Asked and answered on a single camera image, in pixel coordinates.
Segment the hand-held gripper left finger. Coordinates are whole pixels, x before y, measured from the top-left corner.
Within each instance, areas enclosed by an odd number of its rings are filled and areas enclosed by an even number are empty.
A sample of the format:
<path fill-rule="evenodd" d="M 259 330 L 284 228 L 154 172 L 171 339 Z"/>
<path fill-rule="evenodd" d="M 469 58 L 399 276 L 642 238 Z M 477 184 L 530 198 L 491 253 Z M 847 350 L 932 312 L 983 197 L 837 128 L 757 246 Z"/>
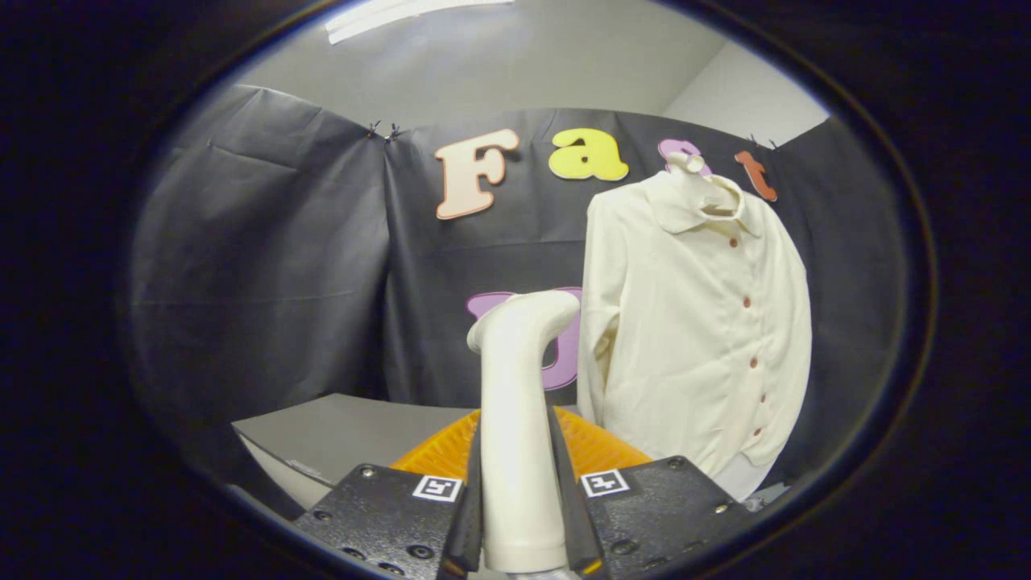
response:
<path fill-rule="evenodd" d="M 478 412 L 393 466 L 362 462 L 294 521 L 372 579 L 466 579 L 483 550 Z"/>

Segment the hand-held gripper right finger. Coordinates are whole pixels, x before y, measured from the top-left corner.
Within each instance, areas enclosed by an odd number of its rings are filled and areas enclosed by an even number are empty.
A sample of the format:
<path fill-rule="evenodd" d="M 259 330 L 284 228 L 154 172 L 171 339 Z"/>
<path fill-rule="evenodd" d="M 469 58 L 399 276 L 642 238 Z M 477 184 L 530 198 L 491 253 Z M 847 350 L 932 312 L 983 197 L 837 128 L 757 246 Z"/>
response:
<path fill-rule="evenodd" d="M 686 577 L 754 514 L 680 455 L 657 460 L 559 407 L 548 429 L 578 577 Z"/>

